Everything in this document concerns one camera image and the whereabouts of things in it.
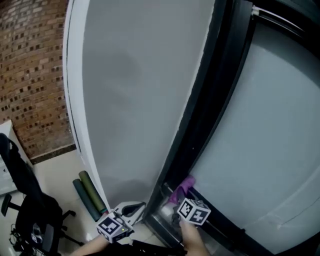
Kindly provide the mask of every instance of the yoga mat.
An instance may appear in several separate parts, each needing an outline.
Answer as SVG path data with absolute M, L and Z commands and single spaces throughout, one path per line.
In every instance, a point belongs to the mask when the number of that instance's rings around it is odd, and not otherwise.
M 98 191 L 95 188 L 95 185 L 93 184 L 92 180 L 90 179 L 89 174 L 83 170 L 79 172 L 79 177 L 82 181 L 82 184 L 86 190 L 86 192 L 88 193 L 91 201 L 93 202 L 95 208 L 100 212 L 100 213 L 104 213 L 107 210 L 107 207 L 104 203 L 104 201 L 102 201 L 100 195 L 98 194 Z
M 91 214 L 94 221 L 97 222 L 101 217 L 101 213 L 98 212 L 98 210 L 96 209 L 94 204 L 91 202 L 91 199 L 90 199 L 89 195 L 87 194 L 85 187 L 82 184 L 81 180 L 77 178 L 72 183 L 73 183 L 76 191 L 78 192 L 84 206 L 86 207 L 88 212 Z

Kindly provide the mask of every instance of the chair armrest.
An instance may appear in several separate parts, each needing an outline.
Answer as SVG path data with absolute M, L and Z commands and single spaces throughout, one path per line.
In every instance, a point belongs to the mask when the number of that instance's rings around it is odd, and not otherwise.
M 55 233 L 54 227 L 51 226 L 50 224 L 47 224 L 45 227 L 45 232 L 44 232 L 43 241 L 42 241 L 42 249 L 45 252 L 49 253 L 51 250 L 52 242 L 54 240 L 54 233 Z
M 10 206 L 10 201 L 11 201 L 12 196 L 10 194 L 6 194 L 3 202 L 2 202 L 2 206 L 1 206 L 1 213 L 3 216 L 6 216 L 8 208 Z

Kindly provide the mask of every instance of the white floor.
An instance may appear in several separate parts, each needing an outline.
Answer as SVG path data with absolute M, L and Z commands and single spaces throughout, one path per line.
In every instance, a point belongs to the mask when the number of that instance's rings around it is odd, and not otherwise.
M 34 166 L 42 191 L 55 198 L 63 212 L 73 210 L 77 214 L 76 217 L 69 216 L 64 221 L 63 224 L 68 227 L 65 233 L 79 241 L 88 242 L 98 235 L 96 223 L 80 200 L 72 183 L 74 179 L 79 178 L 78 173 L 82 170 L 85 170 L 85 167 L 76 151 L 57 156 Z M 22 201 L 23 195 L 21 193 L 15 192 L 12 194 L 12 203 L 21 205 Z M 14 252 L 9 242 L 11 225 L 16 222 L 17 213 L 16 210 L 9 209 L 6 217 L 0 214 L 1 256 L 19 255 L 19 253 Z M 120 243 L 126 244 L 130 243 L 131 240 L 138 240 L 164 246 L 144 224 L 137 223 L 133 228 L 135 233 L 124 238 Z M 77 247 L 78 245 L 62 238 L 59 243 L 59 252 L 68 255 Z

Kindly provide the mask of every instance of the black office chair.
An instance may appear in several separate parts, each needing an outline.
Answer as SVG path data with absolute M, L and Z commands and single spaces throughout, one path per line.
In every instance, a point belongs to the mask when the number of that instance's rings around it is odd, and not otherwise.
M 22 160 L 17 145 L 0 133 L 0 155 L 10 172 L 18 191 L 25 194 L 21 206 L 11 203 L 11 195 L 6 194 L 1 206 L 3 216 L 8 208 L 18 212 L 15 229 L 32 247 L 45 255 L 57 255 L 59 239 L 64 237 L 80 246 L 84 243 L 74 240 L 62 230 L 63 221 L 68 215 L 76 216 L 68 210 L 63 214 L 58 202 L 44 194 L 31 167 Z

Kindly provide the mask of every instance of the purple object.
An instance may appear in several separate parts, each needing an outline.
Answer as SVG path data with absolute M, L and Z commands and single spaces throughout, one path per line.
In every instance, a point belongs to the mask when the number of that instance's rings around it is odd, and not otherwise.
M 178 190 L 180 188 L 183 189 L 184 195 L 187 194 L 188 190 L 190 188 L 192 188 L 194 186 L 194 184 L 196 183 L 196 180 L 193 176 L 189 175 L 188 177 L 186 177 L 181 184 L 175 189 L 175 191 L 172 193 L 172 195 L 170 196 L 168 202 L 173 203 L 175 205 L 178 204 L 179 198 L 178 198 Z

